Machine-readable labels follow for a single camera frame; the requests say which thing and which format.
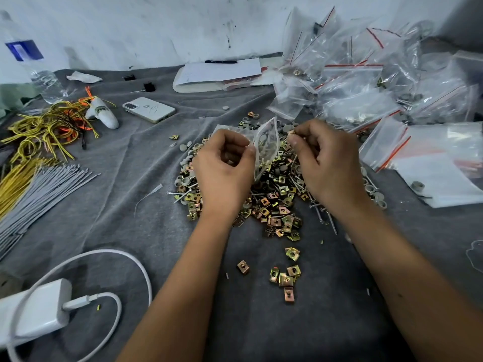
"gray tablecloth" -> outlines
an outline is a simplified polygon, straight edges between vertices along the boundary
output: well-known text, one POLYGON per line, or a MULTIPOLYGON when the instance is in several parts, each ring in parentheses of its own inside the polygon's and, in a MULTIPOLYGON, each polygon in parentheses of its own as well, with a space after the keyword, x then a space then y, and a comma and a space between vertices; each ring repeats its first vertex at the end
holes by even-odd
MULTIPOLYGON (((274 98, 271 86, 179 94, 172 90, 177 70, 133 71, 137 77, 134 81, 122 79, 127 72, 91 72, 104 79, 92 86, 93 94, 117 105, 112 111, 121 126, 109 130, 96 122, 101 138, 89 134, 85 151, 80 142, 68 149, 77 158, 76 163, 102 175, 40 218, 0 264, 2 267, 24 278, 28 286, 74 255, 117 248, 134 254, 144 264, 154 294, 160 289, 196 225, 187 220, 186 207, 173 205, 172 196, 166 195, 166 190, 174 188, 179 163, 185 156, 178 145, 189 140, 200 142, 217 124, 236 125, 250 110, 260 114, 260 122, 273 116, 265 109, 274 98), (130 93, 142 89, 147 81, 156 85, 155 92, 130 93), (171 105, 177 113, 153 125, 120 107, 140 96, 171 105), (179 134, 180 139, 170 148, 173 141, 168 137, 172 134, 179 134), (160 183, 164 187, 141 201, 134 217, 136 203, 160 183)), ((83 84, 76 86, 82 89, 83 84)), ((465 250, 473 240, 483 238, 483 205, 435 210, 420 203, 395 172, 373 175, 373 180, 386 195, 388 214, 410 242, 482 305, 483 275, 471 268, 465 250)), ((234 228, 214 297, 205 359, 374 361, 401 360, 406 355, 411 359, 353 246, 343 234, 335 236, 330 226, 319 224, 306 203, 297 200, 295 209, 304 220, 302 240, 297 243, 302 277, 295 286, 295 304, 286 304, 282 290, 268 281, 270 268, 292 265, 284 255, 284 248, 292 243, 262 237, 263 226, 255 219, 234 228), (250 266, 246 276, 236 268, 241 260, 250 266)), ((198 271, 203 272, 203 264, 198 271)), ((73 283, 74 297, 102 291, 120 296, 121 322, 109 343, 92 359, 113 361, 147 308, 141 272, 129 259, 101 254, 71 264, 52 280, 59 277, 73 283)), ((99 311, 96 304, 80 309, 66 328, 19 348, 24 358, 75 361, 89 353, 104 338, 115 317, 112 300, 100 300, 99 304, 99 311)))

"white wall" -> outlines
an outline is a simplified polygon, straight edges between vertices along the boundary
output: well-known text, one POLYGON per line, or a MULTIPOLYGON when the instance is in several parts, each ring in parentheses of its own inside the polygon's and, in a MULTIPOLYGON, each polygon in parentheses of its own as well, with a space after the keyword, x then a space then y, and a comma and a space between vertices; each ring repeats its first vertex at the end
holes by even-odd
MULTIPOLYGON (((439 29, 465 1, 2 0, 0 8, 30 32, 51 70, 127 70, 278 52, 295 5, 320 20, 335 5, 343 18, 378 16, 377 27, 431 19, 439 29)), ((0 83, 23 81, 1 47, 0 83)))

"cable connector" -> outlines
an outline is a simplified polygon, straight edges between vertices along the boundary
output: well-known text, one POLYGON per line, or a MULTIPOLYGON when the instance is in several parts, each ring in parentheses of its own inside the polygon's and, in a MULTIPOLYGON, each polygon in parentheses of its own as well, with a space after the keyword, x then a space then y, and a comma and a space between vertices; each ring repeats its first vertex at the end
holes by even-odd
POLYGON ((98 298, 98 296, 96 294, 95 295, 92 295, 92 296, 85 295, 85 296, 76 298, 75 300, 71 300, 71 301, 66 302, 65 304, 63 304, 62 305, 62 310, 64 310, 64 311, 76 310, 78 308, 87 306, 92 301, 97 300, 97 298, 98 298))

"white phone case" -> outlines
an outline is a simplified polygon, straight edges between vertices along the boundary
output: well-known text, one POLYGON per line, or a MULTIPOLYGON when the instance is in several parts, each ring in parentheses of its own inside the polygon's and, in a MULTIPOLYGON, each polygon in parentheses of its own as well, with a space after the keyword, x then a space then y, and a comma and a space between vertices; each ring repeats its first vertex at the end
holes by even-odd
POLYGON ((176 112, 176 109, 173 107, 145 97, 128 101, 122 106, 124 110, 129 113, 137 115, 142 119, 146 119, 151 123, 158 123, 176 112))

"plastic water bottle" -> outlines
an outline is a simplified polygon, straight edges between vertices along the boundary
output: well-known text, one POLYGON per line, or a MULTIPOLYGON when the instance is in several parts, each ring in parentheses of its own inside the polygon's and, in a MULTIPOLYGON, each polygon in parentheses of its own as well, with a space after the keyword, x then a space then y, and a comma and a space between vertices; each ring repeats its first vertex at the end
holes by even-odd
POLYGON ((39 48, 4 10, 0 11, 0 28, 3 32, 3 42, 15 59, 30 73, 30 79, 42 98, 49 104, 64 100, 67 92, 56 75, 45 68, 44 56, 39 48))

